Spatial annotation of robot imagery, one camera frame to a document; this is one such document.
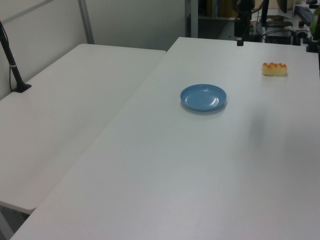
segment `blue plate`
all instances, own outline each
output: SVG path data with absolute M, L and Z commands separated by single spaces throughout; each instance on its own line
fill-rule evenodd
M 210 84 L 197 84 L 185 88 L 181 94 L 182 103 L 197 111 L 210 111 L 222 107 L 227 99 L 226 92 Z

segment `white tabletop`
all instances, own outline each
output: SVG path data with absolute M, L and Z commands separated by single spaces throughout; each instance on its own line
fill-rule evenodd
M 226 107 L 183 107 L 200 83 Z M 318 239 L 319 123 L 317 54 L 179 38 L 12 240 Z
M 31 213 L 165 53 L 82 44 L 1 100 L 0 205 Z

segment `wire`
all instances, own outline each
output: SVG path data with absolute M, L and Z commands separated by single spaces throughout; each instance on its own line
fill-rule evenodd
M 200 15 L 201 14 L 203 14 L 203 15 L 206 15 L 206 11 L 203 9 L 203 8 L 201 8 L 201 7 L 198 7 L 198 11 L 200 10 Z
M 289 30 L 289 29 L 282 29 L 282 30 L 268 31 L 268 32 L 264 33 L 262 36 L 266 36 L 266 35 L 269 35 L 269 34 L 275 34 L 275 33 L 281 33 L 281 32 L 292 32 L 292 33 L 295 33 L 294 31 Z
M 258 28 L 258 21 L 259 21 L 259 11 L 258 11 L 258 16 L 256 16 L 256 23 L 255 23 L 255 29 Z
M 11 67 L 10 66 L 9 66 L 9 86 L 10 86 L 10 91 L 13 92 L 11 87 Z
M 258 6 L 258 8 L 257 8 L 256 10 L 254 10 L 253 12 L 251 12 L 251 14 L 254 14 L 254 13 L 256 13 L 256 12 L 259 12 L 259 11 L 262 9 L 264 3 L 265 3 L 265 0 L 263 0 L 262 3 Z
M 297 34 L 298 32 L 308 32 L 308 33 L 310 33 L 310 31 L 309 30 L 306 30 L 306 29 L 301 29 L 301 30 L 299 30 L 299 29 L 297 29 L 297 30 L 295 30 L 295 33 Z
M 2 30 L 3 30 L 3 32 L 4 32 L 6 41 L 7 41 L 8 45 L 9 45 L 9 38 L 8 38 L 8 35 L 7 35 L 7 33 L 6 33 L 6 30 L 5 30 L 4 26 L 2 26 L 2 24 L 1 24 L 1 28 L 2 28 Z
M 4 32 L 4 35 L 5 35 L 5 38 L 6 38 L 6 42 L 9 45 L 9 38 L 8 38 L 6 30 L 5 30 L 5 28 L 4 28 L 4 26 L 2 24 L 1 24 L 1 28 L 2 28 L 2 30 Z M 9 86 L 10 86 L 10 91 L 13 92 L 12 87 L 11 87 L 11 67 L 10 66 L 9 66 Z
M 216 0 L 216 3 L 212 9 L 212 14 L 216 15 L 217 17 L 218 17 L 218 13 L 219 13 L 219 3 L 220 3 L 220 0 Z

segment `white wall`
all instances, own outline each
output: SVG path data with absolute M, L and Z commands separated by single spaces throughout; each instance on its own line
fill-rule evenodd
M 185 0 L 86 0 L 95 44 L 167 51 L 185 36 Z
M 261 3 L 263 2 L 263 0 L 255 0 L 255 7 L 257 8 Z M 287 9 L 292 9 L 294 0 L 287 0 Z M 268 9 L 279 9 L 277 0 L 269 0 L 269 7 Z
M 53 0 L 3 26 L 24 82 L 87 43 L 78 0 Z M 0 99 L 9 93 L 9 64 L 0 47 Z

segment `white table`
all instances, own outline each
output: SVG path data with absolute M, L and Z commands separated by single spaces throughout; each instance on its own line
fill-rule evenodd
M 82 44 L 1 100 L 0 205 L 30 214 L 165 53 Z
M 183 107 L 199 83 L 226 107 Z M 319 145 L 317 54 L 179 38 L 12 240 L 318 239 Z

